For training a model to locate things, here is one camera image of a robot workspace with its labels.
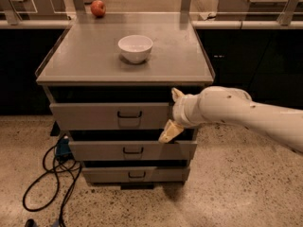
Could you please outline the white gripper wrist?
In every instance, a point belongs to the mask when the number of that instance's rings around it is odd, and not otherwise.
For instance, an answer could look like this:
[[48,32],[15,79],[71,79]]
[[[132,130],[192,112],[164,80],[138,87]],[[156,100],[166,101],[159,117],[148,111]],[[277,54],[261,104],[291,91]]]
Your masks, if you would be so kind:
[[160,143],[170,142],[181,134],[184,128],[198,127],[205,122],[199,107],[200,99],[197,95],[184,95],[175,87],[171,89],[171,95],[174,101],[172,108],[174,121],[169,119],[166,123],[158,139]]

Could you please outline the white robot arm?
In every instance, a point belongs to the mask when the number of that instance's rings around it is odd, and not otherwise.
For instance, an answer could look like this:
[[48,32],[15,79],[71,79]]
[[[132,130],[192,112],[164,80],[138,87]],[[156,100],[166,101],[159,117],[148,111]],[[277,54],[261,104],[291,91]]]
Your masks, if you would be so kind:
[[171,90],[174,105],[158,141],[168,143],[184,129],[204,123],[239,125],[303,152],[303,111],[257,103],[242,89],[210,86],[198,95]]

